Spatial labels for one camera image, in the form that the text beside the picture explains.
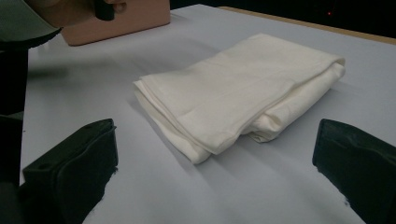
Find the dark background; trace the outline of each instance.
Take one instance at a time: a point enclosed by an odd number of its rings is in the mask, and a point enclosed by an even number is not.
[[[396,0],[170,0],[171,8],[203,4],[237,7],[396,38]]]

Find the black object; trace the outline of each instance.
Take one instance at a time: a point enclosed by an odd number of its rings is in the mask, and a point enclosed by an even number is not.
[[[323,119],[313,164],[366,223],[396,223],[396,147],[351,125]]]
[[[18,188],[21,211],[15,214],[22,214],[26,224],[82,223],[117,171],[115,128],[112,119],[88,124],[24,168],[25,183]],[[0,189],[12,191],[1,183]],[[15,202],[12,197],[3,201]]]
[[[104,0],[94,0],[95,17],[101,21],[114,20],[113,6],[107,4]]]

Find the white fabric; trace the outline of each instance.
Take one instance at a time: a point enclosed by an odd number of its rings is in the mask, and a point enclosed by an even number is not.
[[[186,69],[141,77],[135,95],[193,163],[240,134],[276,138],[345,73],[345,60],[270,35],[254,35]]]
[[[0,41],[22,41],[48,35],[52,27],[23,0],[0,0]]]

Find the folded towel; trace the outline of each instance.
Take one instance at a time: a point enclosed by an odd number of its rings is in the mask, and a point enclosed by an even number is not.
[[[240,134],[276,138],[345,73],[345,60],[270,35],[254,35],[183,70],[141,77],[135,95],[193,163]]]

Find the table surface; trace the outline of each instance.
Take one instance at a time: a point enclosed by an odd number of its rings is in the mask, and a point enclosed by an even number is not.
[[[346,58],[346,75],[276,140],[241,136],[191,164],[136,101],[133,82],[184,68],[257,33]],[[30,50],[21,167],[85,124],[114,119],[119,171],[84,223],[337,223],[363,221],[312,165],[321,119],[396,145],[396,46],[196,5],[171,23],[80,47],[62,36]]]

